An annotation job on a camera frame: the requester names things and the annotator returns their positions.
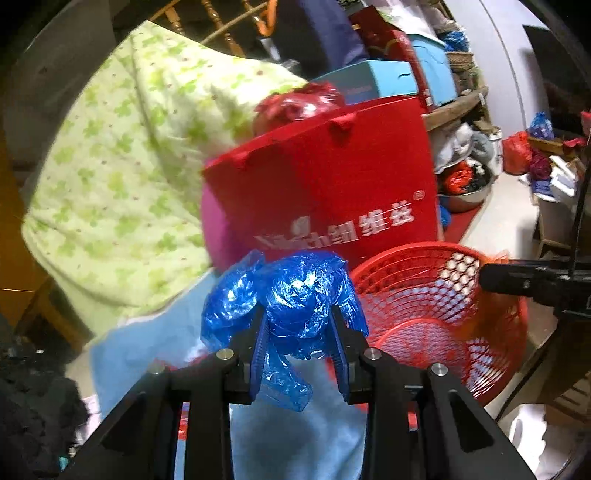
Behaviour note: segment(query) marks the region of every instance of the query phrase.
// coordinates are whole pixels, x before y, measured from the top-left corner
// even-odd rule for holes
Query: white bucket
[[[490,134],[488,140],[492,142],[495,149],[495,156],[488,166],[491,168],[492,174],[498,177],[503,171],[503,130],[499,129],[497,132]]]

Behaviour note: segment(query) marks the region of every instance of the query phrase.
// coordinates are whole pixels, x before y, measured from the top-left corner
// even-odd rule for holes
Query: cardboard box
[[[365,60],[313,80],[330,82],[348,105],[394,95],[416,95],[417,82],[407,61]]]

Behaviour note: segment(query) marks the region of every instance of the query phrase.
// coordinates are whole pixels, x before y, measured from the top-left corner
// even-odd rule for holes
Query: red rug
[[[468,227],[474,220],[474,217],[480,209],[482,205],[474,210],[469,210],[468,212],[464,213],[452,213],[452,222],[449,224],[445,232],[443,232],[443,238],[446,242],[451,242],[454,244],[460,243],[464,233],[468,230]]]

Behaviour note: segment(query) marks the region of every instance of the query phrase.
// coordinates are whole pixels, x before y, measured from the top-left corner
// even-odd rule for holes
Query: light blue box
[[[417,82],[407,61],[365,60],[318,77],[330,82],[348,105],[393,95],[416,95]]]
[[[455,100],[456,84],[445,55],[445,44],[439,39],[414,33],[409,34],[408,38],[425,74],[433,103],[442,106]]]

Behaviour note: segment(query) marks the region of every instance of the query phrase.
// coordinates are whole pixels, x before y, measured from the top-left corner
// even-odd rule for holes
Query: metal screw
[[[220,360],[230,360],[234,356],[234,350],[231,348],[222,348],[216,352],[216,357]]]
[[[152,362],[148,367],[148,372],[153,375],[161,374],[162,372],[164,372],[164,370],[166,370],[166,365],[158,361]]]
[[[370,347],[363,354],[370,360],[377,360],[382,358],[382,351],[379,348]]]
[[[447,375],[447,367],[443,364],[433,364],[431,365],[431,371],[436,374],[438,377],[443,377]]]

